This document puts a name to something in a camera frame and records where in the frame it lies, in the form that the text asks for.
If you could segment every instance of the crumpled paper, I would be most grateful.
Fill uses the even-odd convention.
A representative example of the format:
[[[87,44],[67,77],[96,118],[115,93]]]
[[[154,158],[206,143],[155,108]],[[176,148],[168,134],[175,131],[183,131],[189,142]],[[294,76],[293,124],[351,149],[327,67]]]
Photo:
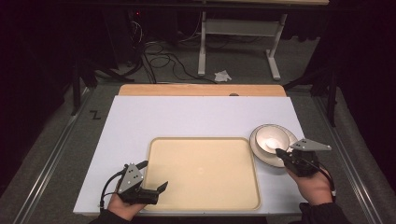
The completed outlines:
[[[215,76],[216,76],[215,81],[228,81],[229,79],[230,79],[230,80],[233,80],[233,79],[228,75],[228,73],[227,73],[226,70],[224,70],[224,71],[222,71],[222,72],[215,73]]]

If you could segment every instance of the desk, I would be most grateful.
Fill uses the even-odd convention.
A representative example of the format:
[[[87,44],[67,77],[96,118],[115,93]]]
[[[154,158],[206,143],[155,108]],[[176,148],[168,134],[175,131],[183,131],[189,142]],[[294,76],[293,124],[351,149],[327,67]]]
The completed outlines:
[[[204,0],[206,2],[235,2],[235,3],[259,3],[259,4],[282,4],[282,5],[328,5],[329,0]],[[270,65],[274,80],[280,80],[280,74],[275,61],[275,52],[283,27],[285,26],[287,14],[282,14],[279,21],[240,21],[240,20],[218,20],[207,19],[206,12],[202,12],[201,47],[198,61],[198,76],[205,75],[206,34],[212,35],[252,35],[252,36],[272,36],[274,43],[271,49],[267,49],[266,57]]]
[[[147,159],[149,143],[156,137],[244,137],[264,123],[276,123],[304,137],[289,97],[279,86],[242,85],[130,85],[120,89],[106,120],[74,212],[97,215],[100,192],[106,181],[125,163]],[[174,96],[164,95],[172,90]],[[254,96],[224,96],[230,93]],[[271,96],[258,96],[260,90]],[[206,96],[185,96],[189,92],[212,92]],[[268,215],[300,213],[303,202],[295,183],[282,168],[254,159],[262,205],[254,211],[143,210],[141,216]],[[115,188],[115,183],[108,190]]]

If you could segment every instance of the tray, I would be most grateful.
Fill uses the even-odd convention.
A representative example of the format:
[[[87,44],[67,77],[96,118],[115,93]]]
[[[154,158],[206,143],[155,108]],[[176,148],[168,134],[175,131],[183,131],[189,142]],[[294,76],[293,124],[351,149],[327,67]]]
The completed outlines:
[[[253,154],[245,138],[156,138],[145,189],[168,187],[151,211],[255,210],[261,204]]]

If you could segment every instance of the white plate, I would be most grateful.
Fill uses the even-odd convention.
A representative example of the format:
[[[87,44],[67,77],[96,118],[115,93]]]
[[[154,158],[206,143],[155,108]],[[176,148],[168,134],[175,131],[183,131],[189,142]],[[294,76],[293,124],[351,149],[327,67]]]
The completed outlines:
[[[250,140],[249,140],[250,147],[251,147],[254,155],[256,155],[256,157],[259,158],[261,161],[263,161],[269,165],[275,166],[275,167],[285,167],[285,164],[283,163],[283,161],[276,154],[271,154],[269,152],[265,152],[257,144],[257,141],[256,141],[257,131],[262,127],[268,127],[268,126],[275,126],[279,129],[281,129],[283,132],[285,132],[289,137],[290,145],[292,145],[298,141],[297,137],[288,129],[286,129],[282,126],[276,125],[276,124],[264,124],[264,125],[257,127],[253,131],[253,133],[251,133]]]

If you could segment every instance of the bowl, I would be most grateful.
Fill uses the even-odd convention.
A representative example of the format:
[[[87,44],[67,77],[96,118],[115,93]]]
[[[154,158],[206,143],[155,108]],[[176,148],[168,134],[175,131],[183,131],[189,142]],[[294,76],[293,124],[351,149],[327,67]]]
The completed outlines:
[[[256,142],[261,150],[276,154],[275,149],[287,150],[290,146],[289,136],[276,126],[264,126],[256,132]]]

